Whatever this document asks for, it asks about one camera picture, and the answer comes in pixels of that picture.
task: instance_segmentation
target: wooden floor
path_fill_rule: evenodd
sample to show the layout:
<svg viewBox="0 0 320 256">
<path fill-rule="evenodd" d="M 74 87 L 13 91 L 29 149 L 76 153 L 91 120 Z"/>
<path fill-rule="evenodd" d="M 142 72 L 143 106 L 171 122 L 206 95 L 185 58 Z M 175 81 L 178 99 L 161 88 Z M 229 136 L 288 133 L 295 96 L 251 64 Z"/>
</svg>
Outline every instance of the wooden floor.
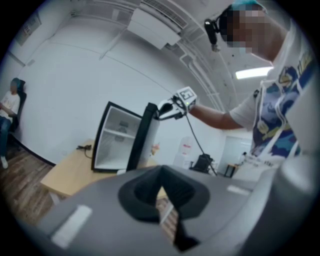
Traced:
<svg viewBox="0 0 320 256">
<path fill-rule="evenodd" d="M 0 163 L 0 190 L 14 216 L 34 225 L 53 206 L 48 190 L 40 181 L 52 166 L 37 159 L 26 150 L 8 146 L 9 167 Z"/>
</svg>

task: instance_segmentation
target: ceiling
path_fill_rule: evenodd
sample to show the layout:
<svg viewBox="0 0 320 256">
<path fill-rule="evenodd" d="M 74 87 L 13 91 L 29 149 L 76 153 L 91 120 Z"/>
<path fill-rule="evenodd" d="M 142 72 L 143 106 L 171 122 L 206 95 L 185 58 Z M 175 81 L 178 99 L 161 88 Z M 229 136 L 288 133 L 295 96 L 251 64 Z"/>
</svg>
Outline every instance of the ceiling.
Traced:
<svg viewBox="0 0 320 256">
<path fill-rule="evenodd" d="M 233 0 L 152 0 L 172 10 L 183 19 L 185 26 L 177 44 L 179 49 L 172 51 L 178 58 L 186 51 L 193 56 L 193 61 L 201 69 L 203 89 L 213 108 L 229 111 L 240 104 L 260 85 L 261 78 L 237 80 L 235 72 L 244 69 L 270 66 L 271 64 L 251 54 L 240 53 L 237 48 L 229 48 L 218 38 L 220 53 L 212 52 L 211 45 L 203 28 L 204 20 L 218 16 Z M 113 21 L 127 26 L 132 12 L 143 0 L 86 0 L 78 4 L 77 15 L 91 16 Z M 273 0 L 260 0 L 271 17 L 284 27 L 290 25 L 286 16 Z M 112 9 L 120 11 L 117 20 L 112 19 Z"/>
</svg>

